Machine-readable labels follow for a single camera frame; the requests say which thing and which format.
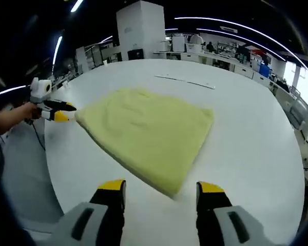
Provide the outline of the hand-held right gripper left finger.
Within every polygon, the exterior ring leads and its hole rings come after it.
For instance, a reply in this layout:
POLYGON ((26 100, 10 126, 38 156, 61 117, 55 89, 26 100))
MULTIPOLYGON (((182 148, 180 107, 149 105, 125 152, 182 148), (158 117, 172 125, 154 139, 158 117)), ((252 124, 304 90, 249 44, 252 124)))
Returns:
POLYGON ((59 245, 120 245, 125 224, 126 180, 98 186, 59 221, 59 245))

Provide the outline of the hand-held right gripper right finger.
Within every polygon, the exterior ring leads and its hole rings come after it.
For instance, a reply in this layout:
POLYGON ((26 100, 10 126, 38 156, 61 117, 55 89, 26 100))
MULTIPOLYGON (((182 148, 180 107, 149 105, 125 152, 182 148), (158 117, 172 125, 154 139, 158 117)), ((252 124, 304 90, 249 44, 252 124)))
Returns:
POLYGON ((200 245, 268 245, 262 224, 216 184, 197 182, 196 211, 200 245))

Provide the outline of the person's left hand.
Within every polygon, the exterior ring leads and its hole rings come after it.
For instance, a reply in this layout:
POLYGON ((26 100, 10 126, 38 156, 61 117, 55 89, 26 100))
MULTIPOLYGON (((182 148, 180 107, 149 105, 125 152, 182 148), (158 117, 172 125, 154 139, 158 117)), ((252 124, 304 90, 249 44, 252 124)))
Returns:
POLYGON ((27 102, 20 106, 21 114, 23 119, 39 119, 40 114, 36 104, 32 102, 27 102))

